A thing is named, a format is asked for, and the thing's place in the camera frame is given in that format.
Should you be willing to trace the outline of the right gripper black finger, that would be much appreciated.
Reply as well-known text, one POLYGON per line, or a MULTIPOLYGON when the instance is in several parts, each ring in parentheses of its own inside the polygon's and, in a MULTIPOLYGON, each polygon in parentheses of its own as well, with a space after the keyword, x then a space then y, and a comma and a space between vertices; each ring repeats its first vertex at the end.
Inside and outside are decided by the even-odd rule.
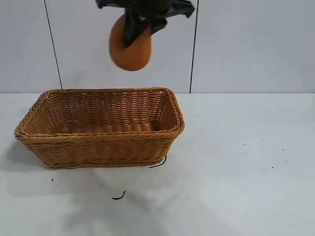
POLYGON ((125 9, 124 44, 129 47, 149 27, 147 18, 131 9, 125 9))
POLYGON ((164 19, 151 19, 150 20, 151 35, 164 29, 166 25, 167 25, 167 20, 165 18, 164 19))

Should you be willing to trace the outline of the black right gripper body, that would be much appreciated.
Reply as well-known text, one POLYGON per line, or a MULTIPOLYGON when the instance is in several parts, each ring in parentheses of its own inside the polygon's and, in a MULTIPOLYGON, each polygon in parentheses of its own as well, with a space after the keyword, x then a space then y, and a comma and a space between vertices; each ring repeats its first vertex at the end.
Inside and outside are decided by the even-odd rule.
POLYGON ((98 8, 117 7, 133 11, 134 13, 156 18, 168 18, 185 15, 189 18, 195 7, 188 0, 96 0, 98 8))

